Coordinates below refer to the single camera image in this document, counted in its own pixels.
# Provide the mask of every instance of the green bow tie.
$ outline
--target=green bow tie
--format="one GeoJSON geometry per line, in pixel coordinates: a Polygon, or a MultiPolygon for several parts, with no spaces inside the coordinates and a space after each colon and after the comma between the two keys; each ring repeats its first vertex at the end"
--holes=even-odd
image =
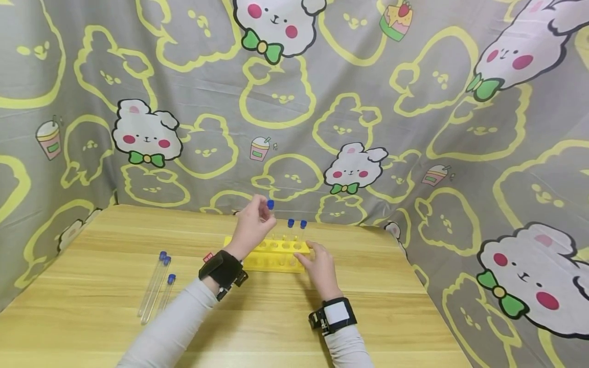
{"type": "Polygon", "coordinates": [[[282,51],[284,50],[284,46],[281,44],[269,44],[266,41],[262,41],[251,28],[246,30],[246,34],[241,39],[241,44],[244,49],[257,51],[264,55],[270,65],[278,64],[282,51]]]}
{"type": "Polygon", "coordinates": [[[505,289],[497,283],[497,279],[491,270],[477,275],[477,281],[485,289],[491,290],[493,295],[499,299],[499,305],[507,316],[518,319],[530,311],[530,308],[520,299],[508,294],[505,289]]]}
{"type": "Polygon", "coordinates": [[[331,194],[337,194],[339,192],[347,192],[349,194],[356,194],[356,192],[358,191],[358,187],[360,186],[359,183],[353,183],[350,185],[339,185],[339,184],[334,184],[333,188],[331,189],[330,193],[331,194]]]}
{"type": "Polygon", "coordinates": [[[159,153],[156,153],[154,155],[144,155],[140,154],[137,151],[131,151],[129,152],[129,162],[135,165],[139,165],[141,163],[148,163],[159,168],[166,166],[166,162],[164,161],[164,155],[159,153]]]}
{"type": "Polygon", "coordinates": [[[474,91],[475,100],[485,102],[493,98],[503,83],[503,79],[498,78],[482,79],[482,75],[479,73],[468,84],[466,91],[474,91]]]}

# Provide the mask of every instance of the hand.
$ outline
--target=hand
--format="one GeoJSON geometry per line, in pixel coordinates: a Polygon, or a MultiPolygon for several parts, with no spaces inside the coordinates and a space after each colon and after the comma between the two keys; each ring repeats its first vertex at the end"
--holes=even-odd
{"type": "Polygon", "coordinates": [[[333,256],[319,243],[307,241],[309,248],[315,251],[315,260],[309,260],[300,253],[294,256],[301,262],[309,273],[309,278],[324,301],[343,297],[343,293],[337,286],[335,276],[335,263],[333,256]]]}
{"type": "Polygon", "coordinates": [[[251,202],[236,216],[237,226],[225,251],[242,261],[264,240],[276,225],[276,219],[268,209],[266,198],[259,194],[254,195],[251,202]]]}

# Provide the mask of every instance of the yellow test tube rack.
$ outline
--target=yellow test tube rack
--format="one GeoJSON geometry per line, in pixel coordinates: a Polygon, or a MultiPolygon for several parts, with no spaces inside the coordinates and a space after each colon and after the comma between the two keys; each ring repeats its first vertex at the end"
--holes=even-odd
{"type": "MultiPolygon", "coordinates": [[[[223,246],[227,246],[229,242],[231,242],[231,237],[225,237],[223,246]]],[[[310,254],[311,250],[304,241],[264,239],[243,260],[243,269],[262,272],[305,272],[305,268],[296,259],[294,253],[310,254]]]]}

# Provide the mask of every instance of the fabric backdrop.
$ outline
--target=fabric backdrop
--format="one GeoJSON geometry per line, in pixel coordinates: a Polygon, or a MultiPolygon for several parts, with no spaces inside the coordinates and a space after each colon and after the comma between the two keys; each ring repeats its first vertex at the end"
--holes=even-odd
{"type": "Polygon", "coordinates": [[[589,0],[0,0],[0,21],[0,310],[109,205],[261,193],[390,231],[474,366],[586,361],[589,0]]]}

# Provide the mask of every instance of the white patch on wrist strap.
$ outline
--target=white patch on wrist strap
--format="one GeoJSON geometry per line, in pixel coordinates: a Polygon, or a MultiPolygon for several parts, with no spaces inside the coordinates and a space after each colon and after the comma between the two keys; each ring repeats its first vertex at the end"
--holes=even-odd
{"type": "Polygon", "coordinates": [[[342,301],[324,307],[323,311],[325,312],[325,317],[327,318],[327,323],[329,324],[335,324],[337,322],[350,319],[350,314],[346,309],[346,304],[342,301]]]}

